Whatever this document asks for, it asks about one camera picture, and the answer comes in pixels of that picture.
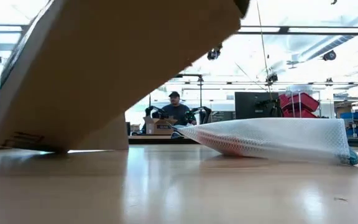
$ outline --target red crate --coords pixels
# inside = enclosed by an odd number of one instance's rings
[[[280,99],[281,108],[283,108],[285,105],[287,105],[290,102],[290,100],[285,94],[278,96],[278,99]]]
[[[301,93],[301,109],[308,110],[310,112],[314,112],[318,108],[318,101],[313,99],[311,96],[309,96],[307,93]],[[289,102],[283,107],[283,109],[292,110],[292,99],[291,97],[288,97]],[[299,95],[295,94],[293,95],[293,102],[294,102],[294,108],[296,110],[299,109]]]
[[[293,118],[293,113],[292,111],[289,111],[289,110],[285,110],[284,111],[284,118]],[[299,118],[299,111],[298,110],[295,110],[295,117],[296,118]],[[316,115],[314,115],[313,113],[311,113],[310,111],[308,110],[302,110],[301,111],[301,117],[302,118],[317,118]]]

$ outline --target wooden table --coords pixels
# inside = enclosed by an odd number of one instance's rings
[[[230,158],[201,145],[0,151],[0,224],[358,223],[358,166]]]

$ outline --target teal object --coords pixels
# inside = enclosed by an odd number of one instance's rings
[[[354,166],[354,165],[357,165],[358,164],[358,155],[355,151],[353,151],[352,148],[349,148],[350,150],[350,158],[349,158],[349,163],[350,165]]]

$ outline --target man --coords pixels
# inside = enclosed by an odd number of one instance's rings
[[[175,125],[187,125],[187,120],[185,118],[186,111],[189,111],[189,107],[180,103],[180,95],[177,91],[173,91],[169,95],[171,104],[164,106],[162,109],[168,113],[169,116],[173,116],[173,119],[178,120]]]

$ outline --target cap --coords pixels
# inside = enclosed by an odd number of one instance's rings
[[[169,94],[169,97],[179,97],[180,98],[180,95],[177,91],[173,91],[171,94]]]

